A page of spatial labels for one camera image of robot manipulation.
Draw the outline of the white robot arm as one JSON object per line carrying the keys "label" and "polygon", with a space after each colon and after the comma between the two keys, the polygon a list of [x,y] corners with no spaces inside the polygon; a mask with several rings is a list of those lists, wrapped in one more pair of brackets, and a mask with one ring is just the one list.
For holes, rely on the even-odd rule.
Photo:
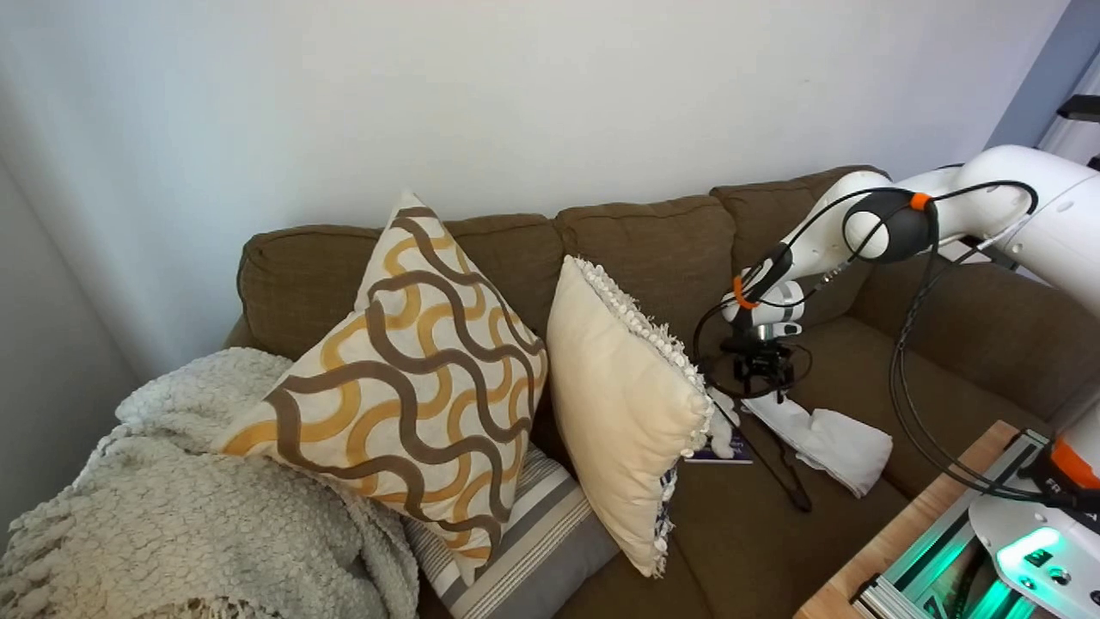
{"label": "white robot arm", "polygon": [[745,397],[794,387],[791,340],[812,290],[857,262],[903,262],[941,240],[973,236],[1100,312],[1100,171],[1079,162],[997,144],[978,158],[911,179],[859,170],[815,207],[722,297],[734,327],[734,374]]}

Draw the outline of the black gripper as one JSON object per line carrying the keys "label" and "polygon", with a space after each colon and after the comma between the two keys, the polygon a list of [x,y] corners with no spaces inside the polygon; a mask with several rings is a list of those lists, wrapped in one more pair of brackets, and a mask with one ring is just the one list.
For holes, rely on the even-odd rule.
{"label": "black gripper", "polygon": [[745,400],[794,390],[794,352],[788,344],[734,333],[726,352],[734,356],[734,377]]}

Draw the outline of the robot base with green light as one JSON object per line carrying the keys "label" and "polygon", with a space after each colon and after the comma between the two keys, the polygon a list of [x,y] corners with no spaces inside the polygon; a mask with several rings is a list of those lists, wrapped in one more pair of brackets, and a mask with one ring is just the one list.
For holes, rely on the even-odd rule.
{"label": "robot base with green light", "polygon": [[970,505],[997,578],[1052,619],[1100,619],[1100,392],[1057,424],[1017,481],[1024,499]]}

